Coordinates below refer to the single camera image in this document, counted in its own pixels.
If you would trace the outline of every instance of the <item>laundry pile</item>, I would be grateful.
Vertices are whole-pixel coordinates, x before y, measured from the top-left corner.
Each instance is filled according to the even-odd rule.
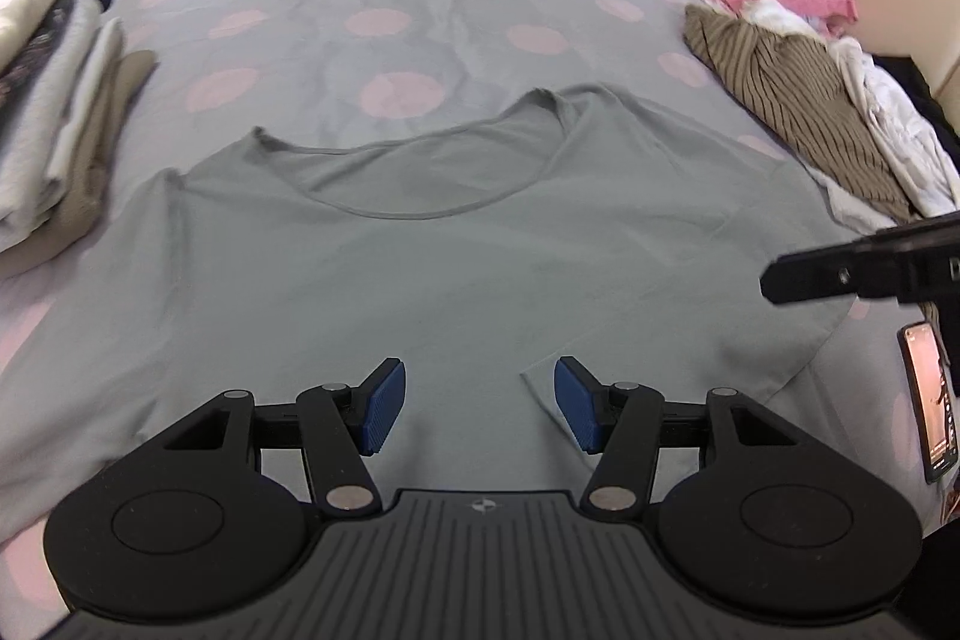
[[[960,140],[909,58],[877,58],[894,77],[777,0],[747,1],[739,18],[691,4],[683,39],[797,154],[839,223],[872,234],[960,209]]]
[[[49,261],[103,208],[128,102],[155,65],[124,54],[112,0],[0,0],[0,279]]]

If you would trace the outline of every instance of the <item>t-shirt sleeve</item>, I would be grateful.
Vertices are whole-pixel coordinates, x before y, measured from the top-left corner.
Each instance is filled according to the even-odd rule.
[[[169,367],[182,180],[144,183],[0,374],[0,541],[128,453]]]

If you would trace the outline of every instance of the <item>circular mount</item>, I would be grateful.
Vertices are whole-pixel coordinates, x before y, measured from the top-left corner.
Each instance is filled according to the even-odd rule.
[[[123,459],[54,509],[44,551],[71,608],[133,623],[197,619],[289,571],[306,544],[299,502],[246,466],[203,456],[157,448]]]
[[[879,608],[920,554],[906,499],[819,443],[719,453],[667,494],[658,533],[691,585],[772,620]]]

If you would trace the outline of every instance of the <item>phone screen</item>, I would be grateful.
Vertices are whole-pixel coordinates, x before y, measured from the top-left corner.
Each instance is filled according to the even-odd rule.
[[[910,326],[904,332],[906,349],[917,382],[923,429],[929,448],[929,463],[936,464],[954,447],[953,420],[947,379],[940,367],[937,339],[929,323]]]

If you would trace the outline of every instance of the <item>stack of folded laundry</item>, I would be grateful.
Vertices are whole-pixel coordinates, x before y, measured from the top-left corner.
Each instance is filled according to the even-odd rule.
[[[0,279],[96,223],[128,102],[155,65],[124,54],[112,0],[0,0]]]

